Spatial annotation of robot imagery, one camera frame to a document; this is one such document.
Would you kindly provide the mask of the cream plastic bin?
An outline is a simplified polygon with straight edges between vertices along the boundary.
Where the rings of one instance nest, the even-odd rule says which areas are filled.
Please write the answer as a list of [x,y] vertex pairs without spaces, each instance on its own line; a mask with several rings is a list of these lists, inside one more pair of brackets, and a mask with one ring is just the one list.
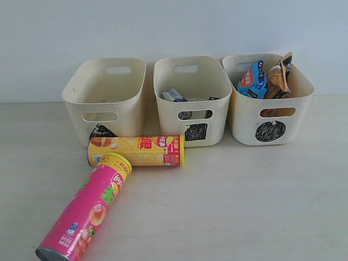
[[[154,94],[163,135],[183,135],[186,147],[217,144],[223,136],[232,86],[220,62],[207,56],[158,60],[153,73]],[[187,102],[169,102],[161,92],[176,89]],[[209,97],[219,100],[209,101]],[[206,110],[213,112],[205,118]],[[191,111],[180,120],[178,113]]]
[[269,72],[280,58],[278,54],[255,53],[230,55],[222,60],[233,88],[227,121],[234,138],[242,144],[286,144],[295,139],[301,127],[314,87],[295,65],[290,71],[288,98],[260,100],[246,97],[235,89],[254,63],[264,60],[264,71]]
[[62,98],[83,146],[97,125],[117,136],[142,135],[145,76],[146,62],[138,58],[96,58],[81,64]]

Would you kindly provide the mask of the blue instant noodle packet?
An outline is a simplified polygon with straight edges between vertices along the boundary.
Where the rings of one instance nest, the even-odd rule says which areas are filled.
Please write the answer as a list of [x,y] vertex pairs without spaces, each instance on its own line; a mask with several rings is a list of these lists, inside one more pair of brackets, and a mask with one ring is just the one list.
[[267,75],[264,72],[264,60],[254,63],[245,73],[237,86],[237,92],[255,99],[263,99],[267,92]]

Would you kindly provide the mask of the pink chips can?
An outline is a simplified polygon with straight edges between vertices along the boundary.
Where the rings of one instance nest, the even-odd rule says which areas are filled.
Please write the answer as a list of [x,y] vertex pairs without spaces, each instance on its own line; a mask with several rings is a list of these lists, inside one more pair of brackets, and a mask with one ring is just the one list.
[[131,171],[125,157],[114,152],[103,155],[36,248],[37,257],[81,260]]

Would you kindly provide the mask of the orange instant noodle packet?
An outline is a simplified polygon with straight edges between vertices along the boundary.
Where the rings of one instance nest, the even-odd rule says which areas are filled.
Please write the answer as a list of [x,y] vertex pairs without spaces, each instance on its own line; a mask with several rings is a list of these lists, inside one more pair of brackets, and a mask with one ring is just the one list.
[[266,75],[265,87],[261,89],[261,99],[282,99],[291,94],[288,77],[292,66],[293,53],[289,52],[275,64]]

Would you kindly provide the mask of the right cream plastic bin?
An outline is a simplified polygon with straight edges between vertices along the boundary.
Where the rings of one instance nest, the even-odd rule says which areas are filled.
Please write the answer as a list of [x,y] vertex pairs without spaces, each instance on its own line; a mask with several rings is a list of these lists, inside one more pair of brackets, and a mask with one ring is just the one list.
[[246,97],[235,89],[254,63],[264,60],[264,71],[269,72],[280,58],[278,54],[255,53],[230,55],[222,60],[233,88],[227,121],[234,138],[242,144],[286,144],[295,139],[301,127],[314,87],[295,65],[290,71],[288,98],[260,100]]

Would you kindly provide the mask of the blue white milk carton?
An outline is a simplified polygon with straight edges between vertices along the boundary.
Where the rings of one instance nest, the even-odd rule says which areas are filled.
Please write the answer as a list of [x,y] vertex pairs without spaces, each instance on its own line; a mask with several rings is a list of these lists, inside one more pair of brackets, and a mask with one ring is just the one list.
[[[187,100],[174,88],[164,90],[161,92],[162,98],[169,102],[187,102]],[[181,111],[178,113],[178,117],[180,120],[187,120],[191,118],[191,111]]]

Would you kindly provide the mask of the left cream plastic bin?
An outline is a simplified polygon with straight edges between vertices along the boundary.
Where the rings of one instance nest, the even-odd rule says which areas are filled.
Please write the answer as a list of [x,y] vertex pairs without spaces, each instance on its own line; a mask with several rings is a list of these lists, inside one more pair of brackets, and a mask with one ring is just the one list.
[[97,125],[117,136],[142,135],[145,76],[146,62],[138,58],[96,58],[81,64],[62,98],[83,146]]

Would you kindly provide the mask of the purple juice carton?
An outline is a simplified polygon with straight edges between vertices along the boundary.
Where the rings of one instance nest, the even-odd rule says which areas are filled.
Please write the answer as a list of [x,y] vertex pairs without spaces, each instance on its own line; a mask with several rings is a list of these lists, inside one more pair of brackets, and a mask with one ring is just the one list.
[[[209,97],[209,101],[219,100],[218,97]],[[205,118],[209,119],[212,116],[213,112],[211,110],[206,110]]]

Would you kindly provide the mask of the yellow chips can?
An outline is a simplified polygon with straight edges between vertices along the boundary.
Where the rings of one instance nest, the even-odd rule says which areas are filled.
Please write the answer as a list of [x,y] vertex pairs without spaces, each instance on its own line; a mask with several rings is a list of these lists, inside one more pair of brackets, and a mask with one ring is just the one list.
[[88,162],[96,166],[106,153],[125,157],[133,166],[183,166],[184,136],[93,137]]

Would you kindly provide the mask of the middle cream plastic bin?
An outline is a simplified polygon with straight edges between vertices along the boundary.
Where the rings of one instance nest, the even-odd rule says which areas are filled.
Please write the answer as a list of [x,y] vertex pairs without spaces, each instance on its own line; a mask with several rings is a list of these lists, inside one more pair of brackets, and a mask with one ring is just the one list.
[[[153,73],[154,94],[163,135],[183,135],[186,147],[217,144],[223,136],[232,86],[220,62],[207,56],[158,60]],[[176,89],[187,102],[169,102],[161,92]],[[209,97],[219,100],[209,101]],[[205,118],[206,110],[213,112]],[[180,120],[178,113],[191,111]]]

